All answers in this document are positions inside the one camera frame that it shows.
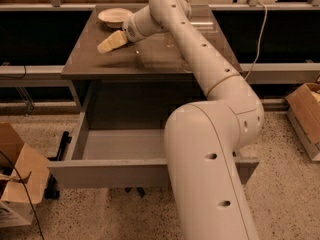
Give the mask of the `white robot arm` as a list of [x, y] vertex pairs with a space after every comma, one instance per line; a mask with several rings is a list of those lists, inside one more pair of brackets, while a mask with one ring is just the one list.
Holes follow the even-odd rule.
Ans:
[[168, 118], [165, 155], [184, 240], [259, 240], [233, 154], [259, 134], [260, 99], [243, 76], [189, 22], [185, 0], [149, 0], [101, 53], [169, 32], [206, 98]]

